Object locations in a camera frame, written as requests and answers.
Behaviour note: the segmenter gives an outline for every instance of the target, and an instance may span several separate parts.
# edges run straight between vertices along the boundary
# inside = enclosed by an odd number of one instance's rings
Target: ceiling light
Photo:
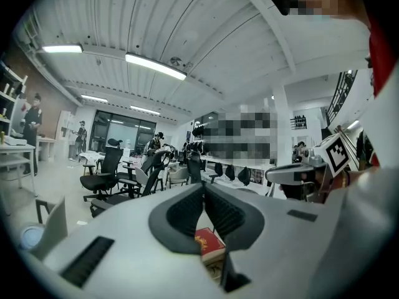
[[[139,125],[135,125],[135,127],[140,127],[140,128],[146,128],[146,129],[148,129],[148,130],[150,130],[151,128],[150,127],[147,127],[147,126],[139,126]]]
[[[353,128],[357,123],[359,123],[359,121],[354,121],[351,125],[348,126],[348,130],[350,130],[351,128]]]
[[[130,105],[130,108],[133,110],[143,111],[143,112],[157,114],[157,115],[161,114],[160,112],[147,110],[146,108],[141,108],[141,107],[134,107],[133,105]]]
[[[144,57],[140,57],[139,55],[135,54],[126,54],[125,55],[125,60],[127,62],[141,65],[143,67],[148,67],[149,69],[156,70],[158,72],[170,75],[171,77],[177,78],[178,80],[184,81],[184,79],[187,77],[187,74],[184,72],[175,70],[165,64],[159,63],[154,60],[149,60]]]
[[[82,53],[82,47],[79,44],[45,45],[42,47],[47,53]]]
[[[81,96],[82,98],[86,98],[86,99],[88,99],[88,100],[100,101],[100,102],[108,103],[108,100],[107,100],[106,98],[92,97],[91,95],[86,95],[86,94],[81,94],[80,96]]]

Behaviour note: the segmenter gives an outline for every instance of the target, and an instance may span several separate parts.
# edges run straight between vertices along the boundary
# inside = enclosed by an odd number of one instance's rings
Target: red book
[[[226,246],[208,227],[195,232],[195,241],[201,245],[202,261],[205,264],[223,259]]]

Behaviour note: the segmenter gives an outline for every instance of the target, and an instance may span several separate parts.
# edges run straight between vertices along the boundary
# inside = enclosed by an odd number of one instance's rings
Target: white floor
[[[82,187],[79,178],[83,174],[83,162],[66,161],[58,162],[39,162],[38,174],[35,177],[36,193],[39,199],[57,203],[62,196],[65,196],[65,208],[67,214],[68,233],[81,227],[81,222],[89,222],[92,219],[90,213],[90,201],[84,202],[83,195],[89,195],[92,192]],[[16,179],[16,172],[0,174],[1,179]],[[35,197],[31,192],[31,179],[27,176],[22,179],[22,189],[18,188],[18,180],[3,181],[0,180],[3,190],[3,198],[8,205],[10,216],[5,217],[11,229],[11,234],[19,240],[18,234],[21,227],[26,222],[37,222]],[[43,220],[47,218],[47,213],[42,209]],[[213,225],[206,214],[203,214],[197,225],[197,229]]]

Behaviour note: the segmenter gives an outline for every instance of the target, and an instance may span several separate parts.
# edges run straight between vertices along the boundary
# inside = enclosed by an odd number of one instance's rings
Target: brown wall
[[[28,103],[32,104],[35,94],[40,94],[42,97],[43,124],[39,128],[38,134],[45,134],[49,138],[55,138],[61,111],[70,111],[75,115],[77,105],[68,100],[47,81],[15,43],[10,44],[3,61],[20,78],[24,78],[27,75],[25,94]]]

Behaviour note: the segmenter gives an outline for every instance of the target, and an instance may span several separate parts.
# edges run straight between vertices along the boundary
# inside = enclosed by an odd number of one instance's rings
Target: white column
[[[282,166],[292,163],[290,110],[284,86],[274,85],[272,91],[277,113],[277,166]]]

